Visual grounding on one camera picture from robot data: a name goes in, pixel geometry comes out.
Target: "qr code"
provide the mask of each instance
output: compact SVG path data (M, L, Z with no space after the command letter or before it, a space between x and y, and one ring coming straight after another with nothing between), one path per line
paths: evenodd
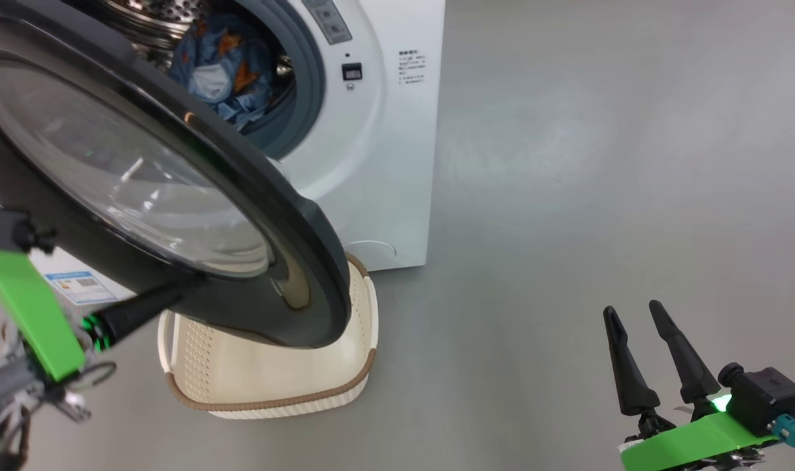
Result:
M82 287L97 286L97 281L95 278L80 278L77 280L77 283L80 283L80 286Z

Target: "clothes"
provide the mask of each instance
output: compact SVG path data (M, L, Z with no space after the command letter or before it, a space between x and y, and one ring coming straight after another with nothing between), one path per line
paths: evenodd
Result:
M260 33L226 13L191 26L173 51L168 75L239 131L275 98L276 66Z

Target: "warning label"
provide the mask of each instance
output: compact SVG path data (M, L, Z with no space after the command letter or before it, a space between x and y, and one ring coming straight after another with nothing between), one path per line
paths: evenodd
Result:
M401 50L398 57L398 84L419 84L427 81L427 57L424 54L418 50Z
M45 275L45 279L78 306L118 300L90 271L50 273Z

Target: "blue and white sticker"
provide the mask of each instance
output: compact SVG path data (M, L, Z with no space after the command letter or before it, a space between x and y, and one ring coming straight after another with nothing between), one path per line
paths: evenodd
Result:
M75 305L100 304L117 301L118 298L103 286L91 271L69 271L44 275L51 286L62 292Z

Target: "green light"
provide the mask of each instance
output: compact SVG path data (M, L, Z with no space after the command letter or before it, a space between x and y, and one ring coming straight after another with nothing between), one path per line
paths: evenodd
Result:
M725 394L724 396L715 397L711 402L714 403L714 407L717 408L718 411L725 412L726 406L728 406L730 400L732 400L732 395Z

